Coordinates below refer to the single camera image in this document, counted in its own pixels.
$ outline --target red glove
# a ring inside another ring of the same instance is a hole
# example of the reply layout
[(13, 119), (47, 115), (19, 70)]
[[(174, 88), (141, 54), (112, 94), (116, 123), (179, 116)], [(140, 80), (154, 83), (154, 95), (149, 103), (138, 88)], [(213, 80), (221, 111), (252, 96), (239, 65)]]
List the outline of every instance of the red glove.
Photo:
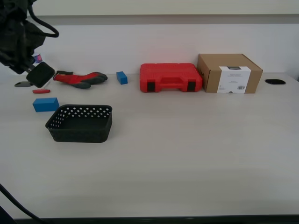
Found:
[(53, 79), (76, 88), (89, 89), (91, 85), (103, 83), (108, 78), (100, 72), (92, 72), (88, 75), (81, 76), (74, 75), (73, 72), (57, 71)]

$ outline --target blue block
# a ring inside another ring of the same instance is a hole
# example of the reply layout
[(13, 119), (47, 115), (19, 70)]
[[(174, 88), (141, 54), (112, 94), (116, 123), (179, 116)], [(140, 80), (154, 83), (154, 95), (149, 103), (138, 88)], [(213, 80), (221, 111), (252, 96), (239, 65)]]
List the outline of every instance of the blue block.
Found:
[(56, 111), (59, 107), (57, 98), (38, 98), (33, 102), (36, 112)]
[(116, 76), (121, 85), (128, 84), (128, 77), (123, 71), (117, 72)]

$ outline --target red toolbox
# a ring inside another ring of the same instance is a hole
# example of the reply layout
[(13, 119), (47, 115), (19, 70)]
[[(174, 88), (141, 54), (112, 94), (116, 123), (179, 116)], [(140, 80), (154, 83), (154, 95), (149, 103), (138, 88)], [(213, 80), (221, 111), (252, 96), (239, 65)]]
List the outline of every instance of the red toolbox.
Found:
[(160, 92), (166, 88), (177, 88), (183, 92), (198, 92), (202, 78), (194, 64), (160, 63), (143, 64), (140, 68), (140, 90)]

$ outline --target black basket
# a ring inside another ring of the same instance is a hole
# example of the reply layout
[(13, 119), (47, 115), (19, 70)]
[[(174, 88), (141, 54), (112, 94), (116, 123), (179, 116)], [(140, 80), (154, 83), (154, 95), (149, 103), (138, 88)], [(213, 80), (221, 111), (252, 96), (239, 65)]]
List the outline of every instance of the black basket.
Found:
[(46, 124), (55, 141), (101, 143), (112, 125), (112, 107), (107, 105), (63, 105)]

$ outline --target red marker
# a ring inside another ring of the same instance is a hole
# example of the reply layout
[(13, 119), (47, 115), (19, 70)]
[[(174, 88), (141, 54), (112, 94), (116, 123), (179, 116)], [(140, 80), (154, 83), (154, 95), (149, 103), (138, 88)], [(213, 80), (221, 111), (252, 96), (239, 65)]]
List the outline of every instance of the red marker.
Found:
[(32, 91), (34, 94), (44, 94), (44, 93), (49, 93), (51, 90), (45, 90), (45, 89), (38, 89), (38, 90), (33, 90)]

